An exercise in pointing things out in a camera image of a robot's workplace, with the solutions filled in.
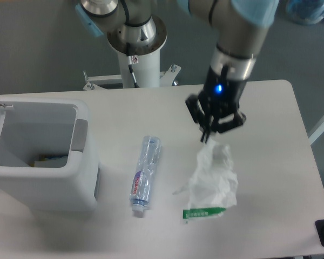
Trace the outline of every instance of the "white trash bin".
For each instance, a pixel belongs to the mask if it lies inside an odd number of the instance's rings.
[[[88,124],[80,100],[0,97],[0,189],[31,209],[93,210],[99,158]],[[64,161],[33,167],[42,156]]]

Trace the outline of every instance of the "plastic bottle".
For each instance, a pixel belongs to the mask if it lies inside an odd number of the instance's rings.
[[[160,150],[161,140],[159,138],[151,136],[143,138],[130,195],[134,212],[144,212],[150,203],[152,184]]]
[[[286,12],[296,23],[315,24],[324,18],[324,0],[288,0]]]

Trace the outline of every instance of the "bottle label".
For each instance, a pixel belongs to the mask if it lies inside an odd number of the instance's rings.
[[[140,175],[141,175],[141,171],[139,171],[139,172],[134,176],[133,184],[132,184],[132,190],[131,190],[131,194],[132,194],[132,195],[137,195],[137,191],[138,191],[138,187],[139,187]]]
[[[199,208],[199,209],[185,209],[183,211],[183,220],[186,222],[195,217],[211,217],[217,216],[225,212],[225,208],[214,207],[214,208]]]

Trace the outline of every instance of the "bottle cap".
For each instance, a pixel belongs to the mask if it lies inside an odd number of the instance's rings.
[[[134,212],[144,212],[144,206],[143,205],[140,205],[140,204],[133,204],[132,205],[132,210]]]

